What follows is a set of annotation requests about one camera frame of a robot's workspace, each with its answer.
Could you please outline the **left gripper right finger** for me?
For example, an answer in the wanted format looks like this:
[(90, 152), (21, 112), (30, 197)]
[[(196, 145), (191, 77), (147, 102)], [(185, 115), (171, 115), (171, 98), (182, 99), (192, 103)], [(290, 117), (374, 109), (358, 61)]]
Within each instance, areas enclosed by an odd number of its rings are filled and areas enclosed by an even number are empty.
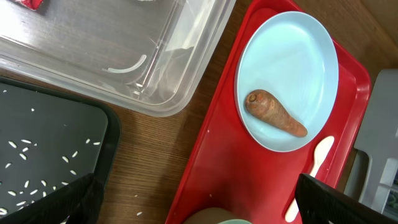
[(299, 175), (295, 199), (303, 224), (397, 224), (308, 174)]

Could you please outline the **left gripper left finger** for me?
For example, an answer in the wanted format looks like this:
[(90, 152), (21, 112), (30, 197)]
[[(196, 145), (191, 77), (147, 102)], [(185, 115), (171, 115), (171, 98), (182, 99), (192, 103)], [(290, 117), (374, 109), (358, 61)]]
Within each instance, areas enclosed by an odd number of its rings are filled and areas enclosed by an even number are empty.
[(1, 224), (96, 224), (103, 199), (103, 183), (91, 173), (1, 218)]

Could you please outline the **green bowl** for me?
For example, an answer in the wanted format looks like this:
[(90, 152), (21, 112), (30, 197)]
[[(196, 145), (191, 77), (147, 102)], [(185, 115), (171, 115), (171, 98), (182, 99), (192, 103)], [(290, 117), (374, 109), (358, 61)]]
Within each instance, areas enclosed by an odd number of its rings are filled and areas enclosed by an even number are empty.
[(225, 220), (225, 221), (219, 222), (218, 224), (252, 224), (252, 223), (247, 220), (242, 220), (242, 219), (230, 219), (230, 220)]

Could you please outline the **red snack wrapper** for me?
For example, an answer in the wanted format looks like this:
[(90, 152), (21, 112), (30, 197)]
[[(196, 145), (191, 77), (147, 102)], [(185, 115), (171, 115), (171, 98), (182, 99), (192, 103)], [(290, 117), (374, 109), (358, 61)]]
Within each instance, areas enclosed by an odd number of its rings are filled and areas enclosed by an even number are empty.
[(12, 0), (12, 2), (18, 3), (30, 10), (36, 11), (43, 3), (43, 0)]

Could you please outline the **light blue rice bowl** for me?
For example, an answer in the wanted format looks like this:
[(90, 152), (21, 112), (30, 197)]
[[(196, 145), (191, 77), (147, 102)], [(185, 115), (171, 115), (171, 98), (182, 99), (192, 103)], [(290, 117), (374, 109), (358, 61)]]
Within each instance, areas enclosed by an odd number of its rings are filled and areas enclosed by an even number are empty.
[(206, 208), (188, 217), (183, 224), (217, 224), (237, 219), (237, 216), (223, 208)]

